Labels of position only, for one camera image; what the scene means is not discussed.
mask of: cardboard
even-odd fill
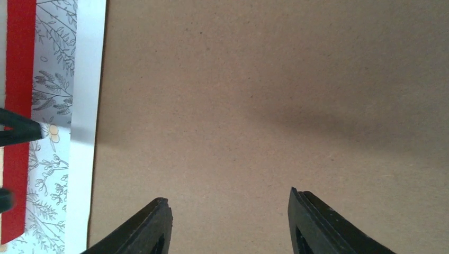
[[[292,253],[309,190],[446,253],[449,5],[109,1],[90,243],[168,198],[170,253]]]

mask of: white edge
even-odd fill
[[[65,254],[87,249],[106,0],[78,0]]]

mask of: floral patterned paper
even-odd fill
[[[36,4],[32,119],[44,139],[30,143],[25,234],[7,253],[64,253],[77,0]]]

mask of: red strip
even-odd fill
[[[5,108],[31,118],[35,0],[8,1]],[[14,193],[14,208],[2,214],[1,244],[25,230],[29,143],[5,147],[3,187]]]

